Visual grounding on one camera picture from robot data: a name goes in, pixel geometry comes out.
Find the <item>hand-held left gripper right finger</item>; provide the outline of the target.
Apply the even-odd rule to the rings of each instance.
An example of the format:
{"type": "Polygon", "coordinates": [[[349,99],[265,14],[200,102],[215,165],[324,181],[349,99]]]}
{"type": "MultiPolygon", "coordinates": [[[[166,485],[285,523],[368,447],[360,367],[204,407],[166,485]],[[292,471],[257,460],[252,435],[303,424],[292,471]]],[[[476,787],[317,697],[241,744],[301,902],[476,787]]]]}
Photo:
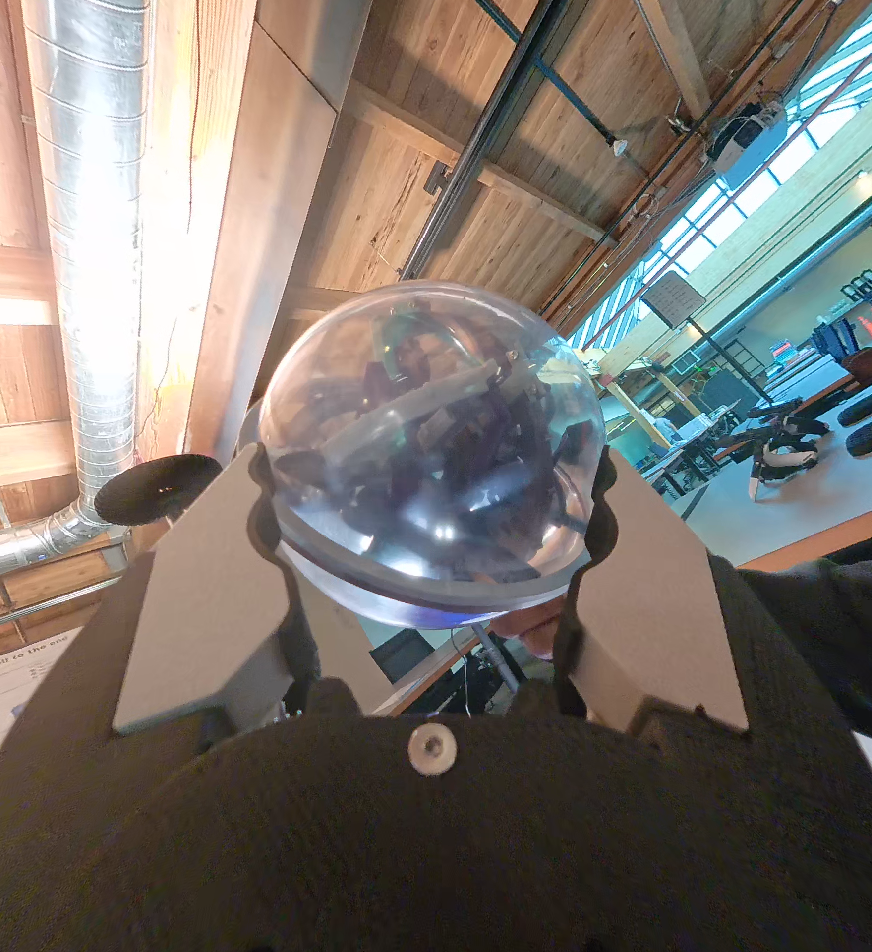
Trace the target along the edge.
{"type": "Polygon", "coordinates": [[[557,636],[557,668],[586,719],[635,733],[644,708],[749,727],[706,546],[609,447],[557,636]]]}

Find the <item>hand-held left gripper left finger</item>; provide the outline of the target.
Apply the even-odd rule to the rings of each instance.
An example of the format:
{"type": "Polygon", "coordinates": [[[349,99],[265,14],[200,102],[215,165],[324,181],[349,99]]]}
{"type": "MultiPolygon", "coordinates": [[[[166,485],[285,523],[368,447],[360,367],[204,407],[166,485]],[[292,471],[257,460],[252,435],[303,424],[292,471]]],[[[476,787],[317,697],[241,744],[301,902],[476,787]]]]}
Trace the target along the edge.
{"type": "Polygon", "coordinates": [[[277,556],[266,450],[248,445],[223,469],[152,550],[113,718],[122,735],[206,712],[245,732],[318,680],[299,586],[277,556]]]}

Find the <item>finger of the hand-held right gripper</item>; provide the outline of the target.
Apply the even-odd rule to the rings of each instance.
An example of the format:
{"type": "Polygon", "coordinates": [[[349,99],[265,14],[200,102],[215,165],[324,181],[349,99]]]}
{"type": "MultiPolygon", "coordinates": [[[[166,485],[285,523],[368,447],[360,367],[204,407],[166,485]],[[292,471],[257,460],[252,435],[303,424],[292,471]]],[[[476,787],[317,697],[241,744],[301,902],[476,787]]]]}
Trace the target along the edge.
{"type": "Polygon", "coordinates": [[[323,677],[345,682],[362,713],[384,712],[393,684],[372,658],[369,637],[354,612],[322,592],[314,594],[314,641],[323,677]]]}

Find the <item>clear plastic maze ball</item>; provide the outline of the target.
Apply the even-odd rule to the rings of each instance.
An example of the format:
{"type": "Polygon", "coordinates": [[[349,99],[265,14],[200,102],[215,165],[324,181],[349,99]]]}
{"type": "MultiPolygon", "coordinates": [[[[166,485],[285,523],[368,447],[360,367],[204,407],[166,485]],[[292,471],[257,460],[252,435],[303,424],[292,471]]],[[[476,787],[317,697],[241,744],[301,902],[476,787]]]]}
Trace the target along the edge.
{"type": "Polygon", "coordinates": [[[259,435],[280,553],[383,625],[532,608],[591,562],[596,387],[552,327],[496,293],[411,281],[347,301],[277,365],[259,435]]]}

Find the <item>person's right hand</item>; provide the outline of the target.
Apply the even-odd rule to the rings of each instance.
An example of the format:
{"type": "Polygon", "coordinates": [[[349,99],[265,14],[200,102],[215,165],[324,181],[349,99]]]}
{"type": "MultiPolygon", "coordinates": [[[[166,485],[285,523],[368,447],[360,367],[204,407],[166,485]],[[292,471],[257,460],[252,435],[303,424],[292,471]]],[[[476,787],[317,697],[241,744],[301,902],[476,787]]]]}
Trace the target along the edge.
{"type": "Polygon", "coordinates": [[[501,639],[516,639],[539,660],[554,657],[556,635],[567,595],[510,611],[492,620],[490,630],[501,639]]]}

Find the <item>long wooden table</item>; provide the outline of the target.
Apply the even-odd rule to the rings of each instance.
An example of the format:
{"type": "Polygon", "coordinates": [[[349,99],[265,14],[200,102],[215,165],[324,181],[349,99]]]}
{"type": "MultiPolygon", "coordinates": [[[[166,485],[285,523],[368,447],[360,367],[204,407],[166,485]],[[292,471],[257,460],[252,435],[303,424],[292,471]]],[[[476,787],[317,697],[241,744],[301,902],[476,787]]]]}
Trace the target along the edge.
{"type": "Polygon", "coordinates": [[[872,539],[872,453],[852,457],[851,432],[836,412],[820,442],[817,465],[749,497],[750,465],[730,464],[668,506],[685,519],[707,548],[733,565],[777,571],[872,539]]]}

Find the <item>silver ventilation duct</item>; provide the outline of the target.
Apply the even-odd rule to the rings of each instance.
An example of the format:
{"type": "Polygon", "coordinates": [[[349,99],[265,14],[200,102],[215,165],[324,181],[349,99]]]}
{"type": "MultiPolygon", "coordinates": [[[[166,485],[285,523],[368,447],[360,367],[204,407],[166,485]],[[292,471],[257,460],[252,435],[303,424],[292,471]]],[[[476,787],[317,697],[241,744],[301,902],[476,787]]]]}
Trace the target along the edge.
{"type": "Polygon", "coordinates": [[[109,529],[94,499],[132,464],[141,318],[149,2],[23,2],[78,498],[0,531],[0,576],[109,529]]]}

